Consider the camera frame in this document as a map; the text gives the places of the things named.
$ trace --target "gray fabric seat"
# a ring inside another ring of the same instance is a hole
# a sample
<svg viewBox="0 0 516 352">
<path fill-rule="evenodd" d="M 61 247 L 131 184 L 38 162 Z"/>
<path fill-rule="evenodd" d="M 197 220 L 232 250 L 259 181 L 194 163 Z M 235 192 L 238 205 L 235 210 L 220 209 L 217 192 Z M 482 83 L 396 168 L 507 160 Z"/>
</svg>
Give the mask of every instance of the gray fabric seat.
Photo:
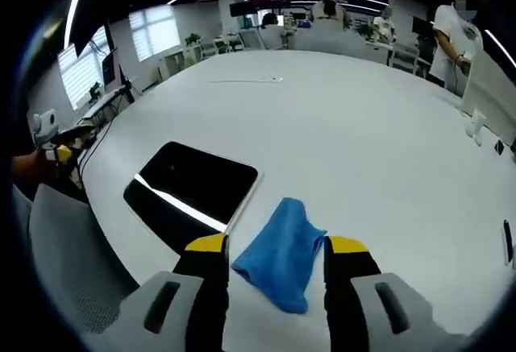
<svg viewBox="0 0 516 352">
<path fill-rule="evenodd" d="M 102 333 L 138 288 L 91 208 L 41 185 L 29 217 L 35 270 L 54 305 L 84 333 Z"/>
</svg>

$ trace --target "tablet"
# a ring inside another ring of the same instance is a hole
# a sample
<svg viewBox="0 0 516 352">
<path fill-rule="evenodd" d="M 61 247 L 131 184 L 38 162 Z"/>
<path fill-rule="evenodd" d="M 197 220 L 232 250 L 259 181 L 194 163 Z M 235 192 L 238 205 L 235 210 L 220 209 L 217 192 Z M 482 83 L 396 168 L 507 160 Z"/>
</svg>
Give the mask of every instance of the tablet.
<svg viewBox="0 0 516 352">
<path fill-rule="evenodd" d="M 171 142 L 135 175 L 123 196 L 180 254 L 197 238 L 229 234 L 258 179 L 249 165 Z"/>
</svg>

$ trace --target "round white table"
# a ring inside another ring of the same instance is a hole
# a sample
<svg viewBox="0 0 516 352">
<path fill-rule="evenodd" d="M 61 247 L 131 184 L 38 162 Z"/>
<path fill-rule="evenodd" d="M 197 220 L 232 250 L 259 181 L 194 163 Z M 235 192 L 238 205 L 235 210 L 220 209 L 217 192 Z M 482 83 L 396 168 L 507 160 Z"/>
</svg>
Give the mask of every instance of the round white table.
<svg viewBox="0 0 516 352">
<path fill-rule="evenodd" d="M 250 164 L 264 176 L 230 237 L 230 261 L 283 197 L 314 226 L 359 239 L 433 305 L 451 333 L 471 333 L 513 275 L 501 225 L 516 230 L 516 164 L 496 137 L 478 147 L 449 92 L 381 64 L 316 52 L 215 56 L 124 110 L 84 170 L 104 234 L 135 280 L 171 271 L 178 256 L 123 199 L 167 142 Z M 224 350 L 330 350 L 323 253 L 303 316 L 276 309 L 233 271 Z"/>
</svg>

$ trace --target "person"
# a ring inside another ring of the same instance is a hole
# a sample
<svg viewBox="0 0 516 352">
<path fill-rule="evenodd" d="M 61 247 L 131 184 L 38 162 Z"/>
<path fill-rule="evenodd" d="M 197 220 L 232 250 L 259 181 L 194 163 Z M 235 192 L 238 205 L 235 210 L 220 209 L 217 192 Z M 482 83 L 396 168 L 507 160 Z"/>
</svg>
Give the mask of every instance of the person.
<svg viewBox="0 0 516 352">
<path fill-rule="evenodd" d="M 393 9 L 387 6 L 381 12 L 381 16 L 377 16 L 372 22 L 372 26 L 376 32 L 376 38 L 380 42 L 396 42 L 396 31 L 394 29 L 394 23 L 390 19 L 392 15 Z"/>
<path fill-rule="evenodd" d="M 464 94 L 471 58 L 483 48 L 482 34 L 471 22 L 475 16 L 476 11 L 466 0 L 454 0 L 452 5 L 439 6 L 435 12 L 437 49 L 427 80 L 460 97 Z"/>
<path fill-rule="evenodd" d="M 283 48 L 289 33 L 282 26 L 278 26 L 277 16 L 269 12 L 264 15 L 261 26 L 258 27 L 258 34 L 266 49 L 277 50 Z"/>
<path fill-rule="evenodd" d="M 309 15 L 314 29 L 343 31 L 351 24 L 351 17 L 336 0 L 321 0 L 315 3 Z"/>
</svg>

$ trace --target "blue towel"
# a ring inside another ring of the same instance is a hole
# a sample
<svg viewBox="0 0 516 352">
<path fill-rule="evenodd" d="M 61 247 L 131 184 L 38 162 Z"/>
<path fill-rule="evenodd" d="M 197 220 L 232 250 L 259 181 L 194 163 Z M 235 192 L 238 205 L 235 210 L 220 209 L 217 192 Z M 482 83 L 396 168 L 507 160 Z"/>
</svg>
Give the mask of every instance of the blue towel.
<svg viewBox="0 0 516 352">
<path fill-rule="evenodd" d="M 306 313 L 304 293 L 325 233 L 308 222 L 301 201 L 286 197 L 232 267 L 282 311 Z"/>
</svg>

